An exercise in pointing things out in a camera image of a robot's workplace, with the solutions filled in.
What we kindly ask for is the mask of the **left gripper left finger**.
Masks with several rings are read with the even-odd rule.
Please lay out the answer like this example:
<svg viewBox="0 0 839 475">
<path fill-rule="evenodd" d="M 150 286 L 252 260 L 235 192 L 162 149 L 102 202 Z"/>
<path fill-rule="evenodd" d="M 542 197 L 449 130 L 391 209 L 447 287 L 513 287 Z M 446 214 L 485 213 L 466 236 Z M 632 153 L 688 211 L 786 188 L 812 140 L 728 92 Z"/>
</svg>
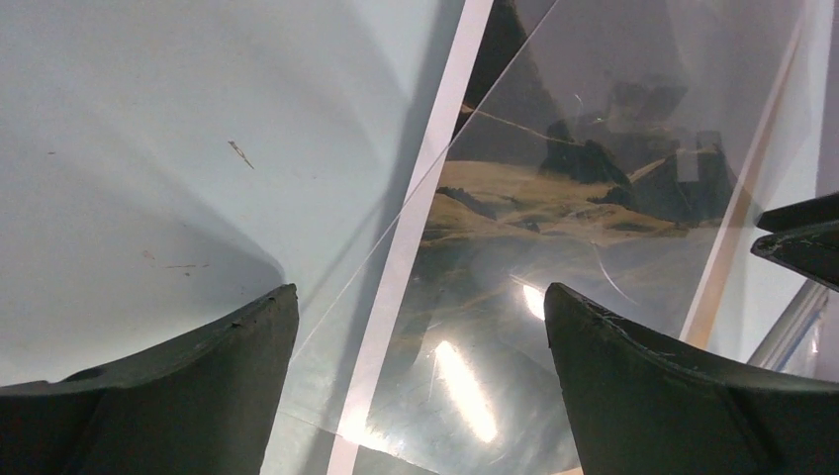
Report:
<svg viewBox="0 0 839 475">
<path fill-rule="evenodd" d="M 5 474 L 256 474 L 299 327 L 280 286 L 141 352 L 1 390 Z"/>
</svg>

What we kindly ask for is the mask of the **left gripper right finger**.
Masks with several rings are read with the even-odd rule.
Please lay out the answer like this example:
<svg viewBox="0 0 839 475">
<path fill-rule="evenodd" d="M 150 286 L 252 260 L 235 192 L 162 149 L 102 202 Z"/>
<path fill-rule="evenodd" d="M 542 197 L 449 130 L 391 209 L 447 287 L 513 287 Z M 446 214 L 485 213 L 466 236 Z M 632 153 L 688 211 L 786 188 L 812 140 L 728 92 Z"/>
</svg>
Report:
<svg viewBox="0 0 839 475">
<path fill-rule="evenodd" d="M 568 286 L 547 338 L 587 474 L 834 474 L 838 387 L 730 360 Z"/>
</svg>

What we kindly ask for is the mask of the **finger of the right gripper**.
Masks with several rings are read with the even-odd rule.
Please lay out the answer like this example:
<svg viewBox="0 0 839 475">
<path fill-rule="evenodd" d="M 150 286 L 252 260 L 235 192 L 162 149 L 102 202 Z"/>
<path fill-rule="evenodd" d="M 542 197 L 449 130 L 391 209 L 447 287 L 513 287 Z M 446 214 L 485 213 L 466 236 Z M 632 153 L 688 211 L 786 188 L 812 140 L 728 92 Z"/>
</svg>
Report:
<svg viewBox="0 0 839 475">
<path fill-rule="evenodd" d="M 751 253 L 838 290 L 838 194 L 769 210 L 756 224 L 767 234 Z"/>
</svg>

